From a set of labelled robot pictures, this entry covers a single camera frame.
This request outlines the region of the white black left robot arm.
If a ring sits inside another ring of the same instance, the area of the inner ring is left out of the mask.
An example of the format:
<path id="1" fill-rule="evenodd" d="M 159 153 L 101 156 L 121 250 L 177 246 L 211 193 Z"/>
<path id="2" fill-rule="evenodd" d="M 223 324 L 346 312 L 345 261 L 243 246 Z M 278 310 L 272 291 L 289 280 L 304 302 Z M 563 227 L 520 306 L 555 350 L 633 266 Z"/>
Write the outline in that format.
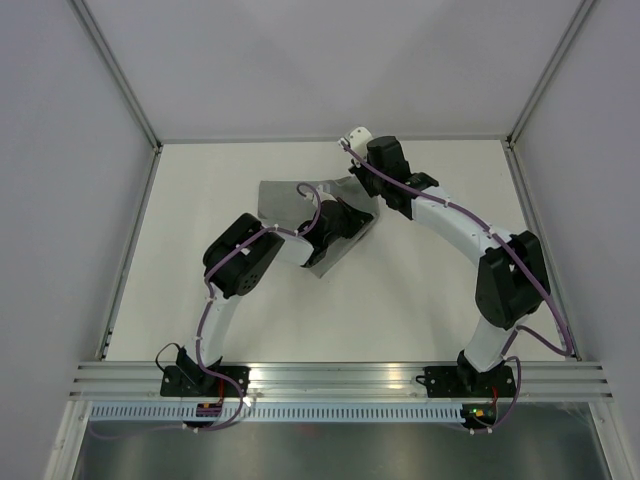
<path id="1" fill-rule="evenodd" d="M 222 359 L 231 319 L 241 298 L 258 285 L 273 262 L 328 269 L 337 260 L 331 248 L 357 241 L 374 220 L 373 214 L 341 198 L 321 201 L 314 216 L 294 231 L 266 226 L 249 213 L 240 215 L 203 255 L 209 298 L 194 339 L 176 358 L 184 385 L 198 396 L 216 389 L 214 365 Z"/>

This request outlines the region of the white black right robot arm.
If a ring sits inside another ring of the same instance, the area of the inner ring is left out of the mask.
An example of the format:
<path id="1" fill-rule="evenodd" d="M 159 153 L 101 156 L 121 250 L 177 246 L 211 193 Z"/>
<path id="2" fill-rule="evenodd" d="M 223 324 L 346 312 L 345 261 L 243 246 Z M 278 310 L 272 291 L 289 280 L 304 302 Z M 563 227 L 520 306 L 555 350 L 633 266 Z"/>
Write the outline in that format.
<path id="1" fill-rule="evenodd" d="M 550 293 L 539 239 L 528 230 L 516 235 L 496 229 L 451 201 L 437 180 L 411 171 L 394 136 L 360 143 L 342 138 L 339 144 L 353 156 L 350 172 L 369 196 L 383 198 L 388 208 L 430 228 L 476 268 L 480 319 L 461 352 L 456 381 L 469 395 L 482 393 L 516 326 Z"/>

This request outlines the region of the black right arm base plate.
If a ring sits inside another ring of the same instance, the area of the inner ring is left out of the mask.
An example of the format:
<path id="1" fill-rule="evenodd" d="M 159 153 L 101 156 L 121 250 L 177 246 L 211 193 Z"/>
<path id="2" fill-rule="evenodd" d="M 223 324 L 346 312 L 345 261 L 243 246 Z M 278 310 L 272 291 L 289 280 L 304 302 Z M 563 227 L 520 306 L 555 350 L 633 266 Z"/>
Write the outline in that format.
<path id="1" fill-rule="evenodd" d="M 512 398 L 516 393 L 516 379 L 507 365 L 479 374 L 463 373 L 456 366 L 427 366 L 414 379 L 430 399 L 492 399 L 494 395 L 501 399 Z"/>

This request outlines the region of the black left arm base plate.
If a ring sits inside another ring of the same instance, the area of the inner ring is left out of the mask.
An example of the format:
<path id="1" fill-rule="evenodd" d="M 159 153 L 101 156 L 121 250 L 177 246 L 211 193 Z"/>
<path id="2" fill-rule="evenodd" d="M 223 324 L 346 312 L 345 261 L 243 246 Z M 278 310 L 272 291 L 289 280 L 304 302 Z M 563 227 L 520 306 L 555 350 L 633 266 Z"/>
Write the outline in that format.
<path id="1" fill-rule="evenodd" d="M 176 360 L 173 364 L 162 366 L 159 356 L 169 346 L 177 349 Z M 246 394 L 250 384 L 251 369 L 248 366 L 230 365 L 219 359 L 207 366 L 208 370 L 215 372 L 215 375 L 210 375 L 187 355 L 185 347 L 179 347 L 175 342 L 165 345 L 156 355 L 154 363 L 162 372 L 162 397 L 239 398 L 240 394 Z"/>

